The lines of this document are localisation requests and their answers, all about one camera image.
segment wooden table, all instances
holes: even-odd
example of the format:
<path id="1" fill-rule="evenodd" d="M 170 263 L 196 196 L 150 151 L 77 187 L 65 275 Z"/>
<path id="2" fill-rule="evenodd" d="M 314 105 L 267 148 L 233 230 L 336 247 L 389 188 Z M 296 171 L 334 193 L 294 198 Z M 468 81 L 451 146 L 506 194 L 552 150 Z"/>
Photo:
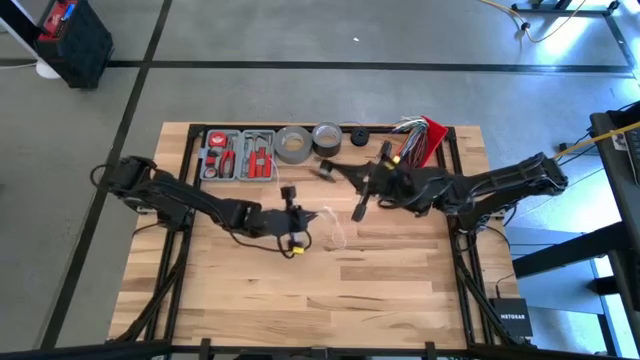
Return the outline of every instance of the wooden table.
<path id="1" fill-rule="evenodd" d="M 188 127 L 188 123 L 165 123 L 155 154 L 159 168 L 176 176 Z M 458 126 L 456 132 L 464 174 L 487 171 L 480 128 Z M 368 146 L 357 148 L 345 135 L 335 161 L 364 163 L 374 158 L 385 139 L 396 148 L 404 136 L 375 134 Z M 436 166 L 435 156 L 430 164 Z M 339 250 L 333 243 L 342 246 L 343 238 L 338 233 L 332 240 L 335 226 L 328 216 L 310 224 L 311 249 L 286 260 L 277 253 L 240 247 L 206 215 L 198 214 L 174 344 L 198 345 L 201 338 L 209 337 L 220 346 L 420 349 L 425 341 L 433 341 L 438 349 L 465 349 L 445 216 L 432 210 L 416 219 L 405 210 L 380 209 L 372 201 L 364 220 L 351 222 L 358 199 L 354 188 L 340 175 L 336 175 L 337 184 L 316 179 L 308 171 L 316 166 L 313 159 L 297 166 L 278 163 L 280 185 L 295 184 L 296 202 L 307 210 L 331 207 L 342 224 L 346 249 Z M 284 207 L 275 181 L 203 183 L 202 189 L 218 197 L 257 201 L 266 209 Z M 155 216 L 141 216 L 138 227 L 155 221 Z M 504 231 L 497 220 L 491 225 Z M 155 227 L 133 239 L 110 337 L 122 333 L 151 298 L 164 234 L 164 229 Z M 272 238 L 244 240 L 276 246 Z M 477 247 L 491 297 L 495 282 L 513 273 L 511 257 L 505 241 L 491 231 L 478 234 Z M 500 291 L 504 297 L 517 296 L 514 278 L 502 281 Z M 469 299 L 480 342 L 478 308 Z M 164 330 L 167 303 L 161 310 L 158 338 Z"/>

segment yellow cable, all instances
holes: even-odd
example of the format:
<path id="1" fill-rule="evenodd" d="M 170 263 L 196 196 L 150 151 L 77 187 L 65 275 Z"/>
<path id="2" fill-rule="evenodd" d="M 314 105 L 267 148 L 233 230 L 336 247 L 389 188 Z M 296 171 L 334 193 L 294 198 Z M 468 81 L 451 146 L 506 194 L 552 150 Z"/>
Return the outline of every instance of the yellow cable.
<path id="1" fill-rule="evenodd" d="M 612 137 L 613 135 L 618 135 L 618 134 L 621 134 L 621 133 L 623 133 L 623 132 L 626 132 L 626 131 L 629 131 L 629 130 L 633 130 L 633 129 L 636 129 L 636 128 L 639 128 L 639 127 L 640 127 L 640 121 L 638 121 L 637 123 L 634 123 L 634 124 L 631 124 L 631 125 L 625 126 L 625 127 L 623 127 L 623 128 L 620 128 L 620 129 L 618 129 L 618 130 L 611 131 L 611 132 L 608 132 L 608 133 L 606 133 L 606 134 L 602 134 L 602 135 L 600 135 L 600 136 L 596 136 L 596 137 L 594 137 L 594 138 L 592 138 L 592 139 L 585 140 L 585 141 L 583 141 L 583 142 L 581 142 L 581 143 L 577 143 L 577 144 L 573 145 L 573 146 L 572 146 L 572 147 L 570 147 L 570 148 L 567 148 L 567 149 L 565 149 L 565 150 L 563 150 L 563 151 L 560 151 L 559 153 L 555 154 L 555 155 L 553 156 L 553 158 L 554 158 L 554 159 L 557 159 L 557 158 L 559 158 L 560 156 L 567 155 L 568 153 L 570 153 L 570 152 L 572 152 L 572 151 L 575 151 L 575 150 L 578 150 L 578 149 L 580 149 L 581 147 L 587 146 L 587 145 L 589 145 L 589 144 L 593 144 L 593 143 L 595 143 L 595 142 L 598 142 L 598 141 L 601 141 L 601 140 L 604 140 L 604 139 L 608 139 L 608 138 Z"/>
<path id="2" fill-rule="evenodd" d="M 520 19 L 520 21 L 522 21 L 523 24 L 527 23 L 527 21 L 522 16 L 520 16 L 520 14 L 517 11 L 515 11 L 515 10 L 513 10 L 511 8 L 508 8 L 508 7 L 504 6 L 504 5 L 496 4 L 496 3 L 494 3 L 493 1 L 490 1 L 490 0 L 480 0 L 480 1 L 485 3 L 485 4 L 487 4 L 487 5 L 491 5 L 491 6 L 495 7 L 495 8 L 498 8 L 498 9 L 500 9 L 502 11 L 505 11 L 505 12 L 507 12 L 507 13 L 513 15 L 513 16 L 516 16 L 518 19 Z M 587 2 L 587 0 L 582 0 L 582 2 L 580 3 L 580 5 L 578 5 L 576 10 L 562 24 L 560 24 L 560 26 L 558 26 L 555 30 L 553 30 L 550 34 L 548 34 L 547 36 L 543 37 L 542 39 L 536 40 L 536 39 L 532 38 L 531 37 L 531 33 L 529 33 L 529 29 L 525 29 L 525 32 L 527 33 L 527 37 L 529 38 L 529 40 L 531 40 L 532 43 L 543 42 L 544 40 L 548 39 L 551 35 L 555 34 L 558 30 L 560 30 L 569 20 L 571 20 L 571 18 L 573 18 L 578 13 L 578 11 L 580 11 L 580 8 L 582 8 L 582 5 L 584 5 L 584 3 L 586 3 L 586 2 Z"/>

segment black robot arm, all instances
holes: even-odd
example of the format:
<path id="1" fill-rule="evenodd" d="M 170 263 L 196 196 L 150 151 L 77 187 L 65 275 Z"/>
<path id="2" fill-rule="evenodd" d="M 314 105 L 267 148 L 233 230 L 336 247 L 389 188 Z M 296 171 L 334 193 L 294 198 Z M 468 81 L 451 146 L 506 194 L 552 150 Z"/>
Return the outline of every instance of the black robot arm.
<path id="1" fill-rule="evenodd" d="M 120 159 L 107 181 L 107 190 L 135 211 L 155 209 L 158 222 L 172 230 L 185 230 L 195 209 L 233 234 L 278 239 L 289 234 L 289 250 L 298 246 L 296 234 L 307 233 L 307 224 L 316 217 L 315 212 L 294 205 L 295 187 L 281 189 L 286 202 L 284 210 L 263 211 L 253 201 L 220 199 L 207 194 L 158 169 L 151 159 L 136 156 Z"/>
<path id="2" fill-rule="evenodd" d="M 567 177 L 553 159 L 543 153 L 519 164 L 474 176 L 449 173 L 446 169 L 412 169 L 398 157 L 391 158 L 389 144 L 383 145 L 377 162 L 364 165 L 337 164 L 322 160 L 314 171 L 321 178 L 335 181 L 332 170 L 344 175 L 356 188 L 360 201 L 352 220 L 362 220 L 371 196 L 384 208 L 404 208 L 426 215 L 434 207 L 447 215 L 456 215 L 460 230 L 483 226 L 491 214 L 513 206 L 531 195 L 558 195 L 568 185 Z M 489 195 L 476 202 L 476 197 Z"/>

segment duct tape roll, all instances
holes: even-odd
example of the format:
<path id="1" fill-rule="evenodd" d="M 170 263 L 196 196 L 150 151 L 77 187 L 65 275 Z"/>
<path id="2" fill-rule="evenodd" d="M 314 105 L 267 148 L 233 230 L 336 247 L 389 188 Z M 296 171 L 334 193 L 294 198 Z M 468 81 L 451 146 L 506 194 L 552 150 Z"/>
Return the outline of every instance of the duct tape roll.
<path id="1" fill-rule="evenodd" d="M 286 148 L 289 141 L 299 141 L 302 146 L 295 150 Z M 311 134 L 300 126 L 287 126 L 276 133 L 273 140 L 273 148 L 278 159 L 286 164 L 296 165 L 303 163 L 311 156 Z"/>
<path id="2" fill-rule="evenodd" d="M 340 152 L 342 130 L 334 123 L 320 123 L 311 132 L 313 151 L 322 157 L 332 157 Z"/>

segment red handle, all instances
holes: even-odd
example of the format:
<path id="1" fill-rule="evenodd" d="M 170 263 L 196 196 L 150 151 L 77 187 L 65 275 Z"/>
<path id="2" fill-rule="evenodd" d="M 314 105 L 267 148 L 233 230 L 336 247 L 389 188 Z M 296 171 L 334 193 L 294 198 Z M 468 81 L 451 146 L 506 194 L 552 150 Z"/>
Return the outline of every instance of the red handle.
<path id="1" fill-rule="evenodd" d="M 265 148 L 261 147 L 260 149 L 258 149 L 258 158 L 256 159 L 256 162 L 258 160 L 262 160 L 262 164 L 257 166 L 257 170 L 256 170 L 256 176 L 257 177 L 263 177 L 264 176 L 264 171 L 265 171 L 265 166 L 266 164 L 266 157 L 265 157 Z"/>
<path id="2" fill-rule="evenodd" d="M 271 177 L 271 167 L 273 166 L 273 164 L 271 164 L 271 155 L 267 155 L 264 166 L 264 177 Z"/>
<path id="3" fill-rule="evenodd" d="M 256 177 L 256 152 L 252 151 L 249 155 L 249 178 Z"/>

